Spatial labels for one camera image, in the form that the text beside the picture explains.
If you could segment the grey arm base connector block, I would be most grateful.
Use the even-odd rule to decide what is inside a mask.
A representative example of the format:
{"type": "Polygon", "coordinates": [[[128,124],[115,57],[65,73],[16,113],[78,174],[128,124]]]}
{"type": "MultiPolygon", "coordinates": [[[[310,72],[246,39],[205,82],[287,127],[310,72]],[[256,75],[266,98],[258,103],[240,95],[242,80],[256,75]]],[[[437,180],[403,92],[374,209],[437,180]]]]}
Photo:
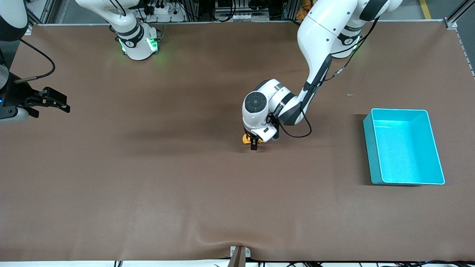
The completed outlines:
{"type": "Polygon", "coordinates": [[[162,38],[162,32],[159,29],[153,28],[150,30],[148,44],[150,46],[151,51],[154,54],[159,53],[160,42],[162,38]]]}

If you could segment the brown table mat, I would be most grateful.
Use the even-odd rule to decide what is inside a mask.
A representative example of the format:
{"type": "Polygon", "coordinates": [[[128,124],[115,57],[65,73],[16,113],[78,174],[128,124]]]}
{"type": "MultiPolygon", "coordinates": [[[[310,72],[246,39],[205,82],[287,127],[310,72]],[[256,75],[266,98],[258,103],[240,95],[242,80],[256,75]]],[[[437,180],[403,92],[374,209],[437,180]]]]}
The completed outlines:
{"type": "Polygon", "coordinates": [[[263,80],[308,76],[292,23],[168,25],[124,56],[107,26],[36,26],[70,113],[0,124],[0,261],[475,260],[475,78],[443,22],[378,22],[324,83],[307,138],[242,143],[263,80]],[[372,108],[428,111],[442,186],[370,181],[372,108]]]}

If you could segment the grey electronics box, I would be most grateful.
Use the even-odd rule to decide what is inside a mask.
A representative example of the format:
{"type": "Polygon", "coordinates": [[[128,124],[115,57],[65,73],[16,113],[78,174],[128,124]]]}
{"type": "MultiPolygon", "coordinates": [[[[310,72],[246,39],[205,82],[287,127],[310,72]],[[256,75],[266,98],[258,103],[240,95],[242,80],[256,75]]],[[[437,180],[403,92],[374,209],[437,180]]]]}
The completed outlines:
{"type": "Polygon", "coordinates": [[[264,22],[270,19],[271,0],[214,0],[211,14],[219,22],[264,22]]]}

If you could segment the orange snack pile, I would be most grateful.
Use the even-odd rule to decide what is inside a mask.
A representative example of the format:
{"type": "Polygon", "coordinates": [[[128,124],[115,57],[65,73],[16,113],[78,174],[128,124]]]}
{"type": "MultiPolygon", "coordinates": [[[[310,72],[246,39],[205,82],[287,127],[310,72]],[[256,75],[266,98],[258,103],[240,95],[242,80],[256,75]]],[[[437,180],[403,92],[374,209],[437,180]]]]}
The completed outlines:
{"type": "Polygon", "coordinates": [[[299,7],[295,14],[296,21],[303,21],[313,6],[312,0],[300,0],[299,7]]]}

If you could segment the white power strip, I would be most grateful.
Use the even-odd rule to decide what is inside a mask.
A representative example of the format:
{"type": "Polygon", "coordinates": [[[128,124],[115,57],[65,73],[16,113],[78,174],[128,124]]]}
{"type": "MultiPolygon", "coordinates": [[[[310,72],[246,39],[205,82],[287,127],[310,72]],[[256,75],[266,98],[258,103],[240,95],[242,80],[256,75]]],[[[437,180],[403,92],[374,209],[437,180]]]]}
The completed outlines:
{"type": "Polygon", "coordinates": [[[187,22],[184,6],[173,0],[144,0],[146,22],[150,23],[178,23],[187,22]]]}

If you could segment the turquoise plastic bin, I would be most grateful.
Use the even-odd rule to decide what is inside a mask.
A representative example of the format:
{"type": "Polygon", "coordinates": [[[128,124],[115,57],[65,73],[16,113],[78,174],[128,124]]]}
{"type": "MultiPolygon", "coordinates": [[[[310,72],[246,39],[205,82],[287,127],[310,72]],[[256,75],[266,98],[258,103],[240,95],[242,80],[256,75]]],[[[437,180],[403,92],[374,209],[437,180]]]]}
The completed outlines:
{"type": "Polygon", "coordinates": [[[363,129],[373,184],[445,184],[426,110],[373,108],[363,120],[363,129]]]}

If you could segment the aluminium frame post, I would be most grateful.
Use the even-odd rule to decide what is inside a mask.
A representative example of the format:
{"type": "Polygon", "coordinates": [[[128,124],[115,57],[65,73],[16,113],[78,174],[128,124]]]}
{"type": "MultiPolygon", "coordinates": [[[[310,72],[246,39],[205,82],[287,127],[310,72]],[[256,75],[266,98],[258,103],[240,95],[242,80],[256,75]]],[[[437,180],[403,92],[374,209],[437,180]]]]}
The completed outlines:
{"type": "Polygon", "coordinates": [[[457,21],[474,4],[475,0],[462,0],[462,2],[447,17],[444,18],[446,29],[456,29],[457,21]]]}
{"type": "Polygon", "coordinates": [[[53,20],[57,0],[26,0],[27,14],[33,24],[47,24],[53,20]]]}

